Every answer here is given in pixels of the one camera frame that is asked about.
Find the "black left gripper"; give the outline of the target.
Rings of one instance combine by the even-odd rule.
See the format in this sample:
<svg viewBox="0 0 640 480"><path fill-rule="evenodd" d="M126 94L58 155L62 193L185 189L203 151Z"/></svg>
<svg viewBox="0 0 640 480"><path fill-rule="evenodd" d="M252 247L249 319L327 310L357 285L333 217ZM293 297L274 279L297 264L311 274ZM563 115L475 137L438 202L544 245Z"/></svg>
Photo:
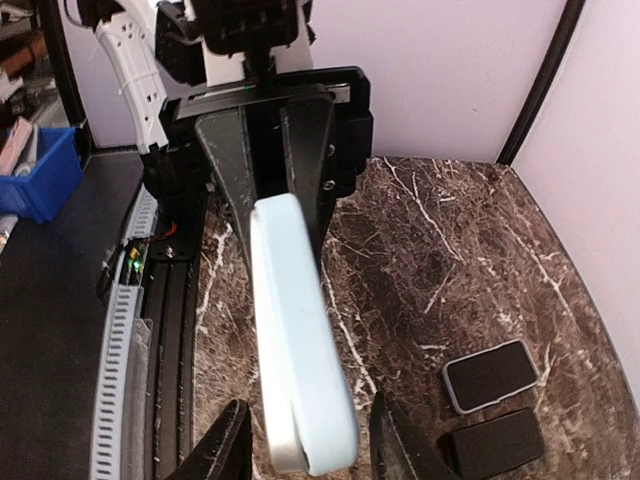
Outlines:
<svg viewBox="0 0 640 480"><path fill-rule="evenodd" d="M212 181L229 206L245 260L258 200L297 197L320 250L338 198L350 195L371 154L371 85L355 66L271 75L164 102L168 142L158 149L158 201L172 219L195 210Z"/></svg>

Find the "light blue phone case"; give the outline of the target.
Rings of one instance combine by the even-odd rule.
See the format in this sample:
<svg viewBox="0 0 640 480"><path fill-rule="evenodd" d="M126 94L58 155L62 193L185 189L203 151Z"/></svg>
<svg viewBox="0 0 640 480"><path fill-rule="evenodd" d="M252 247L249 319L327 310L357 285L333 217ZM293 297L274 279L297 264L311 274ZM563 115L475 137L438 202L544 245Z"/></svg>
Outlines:
<svg viewBox="0 0 640 480"><path fill-rule="evenodd" d="M324 305L301 205L291 193L257 201L269 284L304 472L318 477L351 466L359 423Z"/></svg>

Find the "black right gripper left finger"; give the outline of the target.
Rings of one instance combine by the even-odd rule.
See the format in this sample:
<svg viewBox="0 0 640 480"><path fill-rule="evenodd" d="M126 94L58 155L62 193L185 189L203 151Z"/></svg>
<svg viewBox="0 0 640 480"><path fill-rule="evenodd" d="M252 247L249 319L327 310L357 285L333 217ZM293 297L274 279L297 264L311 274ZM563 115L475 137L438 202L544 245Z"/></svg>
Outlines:
<svg viewBox="0 0 640 480"><path fill-rule="evenodd" d="M248 403L230 401L169 480L250 480L252 419Z"/></svg>

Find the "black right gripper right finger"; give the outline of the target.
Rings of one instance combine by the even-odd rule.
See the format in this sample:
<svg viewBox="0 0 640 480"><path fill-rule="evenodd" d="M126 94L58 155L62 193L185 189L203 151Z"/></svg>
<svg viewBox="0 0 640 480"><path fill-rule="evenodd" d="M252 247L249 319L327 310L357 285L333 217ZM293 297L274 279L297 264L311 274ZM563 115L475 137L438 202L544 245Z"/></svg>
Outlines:
<svg viewBox="0 0 640 480"><path fill-rule="evenodd" d="M382 390L371 405L369 447L372 479L459 479Z"/></svg>

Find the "lilac phone case with ring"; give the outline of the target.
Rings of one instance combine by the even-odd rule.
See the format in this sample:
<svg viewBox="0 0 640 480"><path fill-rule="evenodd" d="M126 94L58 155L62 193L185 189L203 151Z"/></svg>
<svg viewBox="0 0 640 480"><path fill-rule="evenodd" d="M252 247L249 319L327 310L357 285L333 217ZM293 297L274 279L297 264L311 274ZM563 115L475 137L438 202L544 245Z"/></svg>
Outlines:
<svg viewBox="0 0 640 480"><path fill-rule="evenodd" d="M497 405L534 387L539 379L521 339L449 361L442 375L451 404L462 415Z"/></svg>

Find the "silver edged phone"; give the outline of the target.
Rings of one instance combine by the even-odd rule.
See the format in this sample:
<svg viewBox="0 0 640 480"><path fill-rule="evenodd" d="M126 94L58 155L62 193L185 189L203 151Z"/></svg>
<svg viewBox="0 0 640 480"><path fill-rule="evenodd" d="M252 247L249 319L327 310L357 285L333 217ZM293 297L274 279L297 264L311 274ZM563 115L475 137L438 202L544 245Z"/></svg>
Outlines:
<svg viewBox="0 0 640 480"><path fill-rule="evenodd" d="M280 335L276 329L276 310L266 268L263 235L258 213L250 217L252 288L263 402L264 424L269 455L275 470L292 472L306 468L289 388L280 358Z"/></svg>

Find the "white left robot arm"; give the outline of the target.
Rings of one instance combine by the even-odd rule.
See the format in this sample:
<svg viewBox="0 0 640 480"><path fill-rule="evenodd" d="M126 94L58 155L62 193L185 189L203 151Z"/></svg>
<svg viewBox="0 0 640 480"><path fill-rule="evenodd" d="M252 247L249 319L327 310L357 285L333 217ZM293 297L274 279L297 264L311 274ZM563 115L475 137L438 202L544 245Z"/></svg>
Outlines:
<svg viewBox="0 0 640 480"><path fill-rule="evenodd" d="M214 183L242 244L257 201L293 194L320 253L372 155L371 85L317 69L308 1L82 1L132 114L143 183L183 223Z"/></svg>

